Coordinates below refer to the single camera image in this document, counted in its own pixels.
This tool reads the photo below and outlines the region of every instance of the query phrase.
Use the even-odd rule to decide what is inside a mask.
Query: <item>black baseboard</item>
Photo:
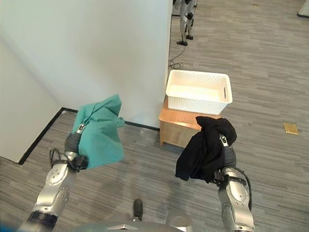
[[[56,114],[55,116],[52,118],[52,120],[49,121],[49,123],[46,125],[46,127],[42,130],[42,132],[39,134],[39,136],[34,140],[34,142],[31,144],[31,146],[27,149],[27,151],[24,153],[24,155],[22,156],[22,158],[20,159],[20,161],[18,162],[18,164],[23,165],[24,162],[26,161],[26,159],[29,157],[29,155],[31,154],[31,152],[33,151],[33,149],[36,147],[36,145],[39,143],[39,141],[43,138],[43,136],[46,134],[46,132],[50,129],[50,127],[52,126],[52,124],[57,120],[57,118],[62,114],[63,111],[69,111],[69,112],[74,112],[77,113],[78,110],[74,110],[74,109],[70,109],[70,108],[65,108],[62,107]],[[142,128],[147,128],[150,130],[156,130],[159,131],[160,129],[157,127],[150,127],[150,126],[146,126],[143,124],[138,124],[138,123],[134,123],[134,122],[128,122],[125,121],[126,124],[128,125],[132,125],[132,126],[136,126],[136,127],[142,127]]]
[[[303,18],[309,18],[309,15],[300,15],[299,13],[297,13],[298,17],[303,17]]]
[[[160,131],[160,128],[158,127],[151,127],[151,126],[146,126],[146,125],[143,125],[143,124],[138,124],[138,123],[135,123],[135,122],[128,122],[128,121],[125,121],[125,123],[127,125],[131,125],[131,126],[135,126],[135,127],[142,127],[142,128],[146,128],[146,129],[150,129],[150,130],[156,130],[156,131]]]
[[[73,109],[65,108],[65,107],[62,107],[61,109],[62,109],[62,111],[69,111],[69,112],[74,112],[74,113],[78,112],[78,110],[73,110]]]

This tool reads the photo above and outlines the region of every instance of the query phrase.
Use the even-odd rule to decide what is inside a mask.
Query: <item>white basket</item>
[[[232,102],[226,74],[172,70],[166,89],[169,108],[218,115]]]

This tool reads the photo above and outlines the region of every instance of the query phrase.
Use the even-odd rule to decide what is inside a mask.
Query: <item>teal cloth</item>
[[[124,125],[118,117],[121,101],[118,95],[102,102],[81,107],[78,111],[72,133],[81,123],[86,124],[79,143],[79,154],[89,158],[89,168],[114,163],[124,157],[124,150],[117,128]]]

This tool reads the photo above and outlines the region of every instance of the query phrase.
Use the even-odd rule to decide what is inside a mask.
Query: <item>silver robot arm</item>
[[[226,138],[221,135],[220,139],[224,146],[225,161],[221,172],[215,173],[215,180],[219,186],[222,222],[228,232],[254,232],[251,196],[245,188],[247,184],[251,188],[250,181],[236,167],[235,152],[228,146]]]
[[[37,198],[30,217],[19,227],[18,231],[51,231],[55,226],[68,201],[70,189],[75,183],[76,172],[87,165],[86,158],[78,156],[78,145],[84,127],[85,125],[81,124],[74,134],[68,135],[65,142],[65,154],[58,153],[59,159],[52,164],[45,186]]]

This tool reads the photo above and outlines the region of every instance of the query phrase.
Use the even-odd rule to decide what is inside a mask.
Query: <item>black cable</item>
[[[182,50],[182,52],[179,55],[177,55],[174,58],[169,60],[169,67],[171,67],[172,69],[176,69],[176,70],[183,68],[183,63],[181,63],[181,62],[175,63],[174,59],[176,59],[179,56],[181,56],[183,54],[184,50],[185,50],[185,46],[183,47],[183,50]]]
[[[251,182],[250,182],[249,177],[245,174],[245,172],[243,170],[241,170],[237,167],[232,167],[232,166],[231,167],[224,167],[223,170],[226,169],[226,168],[231,168],[231,169],[237,170],[246,178],[247,183],[248,183],[248,187],[249,187],[249,204],[248,204],[248,206],[249,206],[249,209],[251,211],[252,210],[252,190],[251,190]]]
[[[77,167],[75,167],[75,165],[71,162],[71,160],[69,159],[69,157],[67,156],[67,154],[60,152],[57,148],[53,148],[49,151],[49,159],[50,159],[50,165],[51,167],[53,167],[53,163],[54,163],[54,153],[58,154],[58,160],[61,160],[61,156],[63,155],[65,156],[65,158],[67,159],[67,162],[69,163],[70,167],[74,170],[78,170]]]

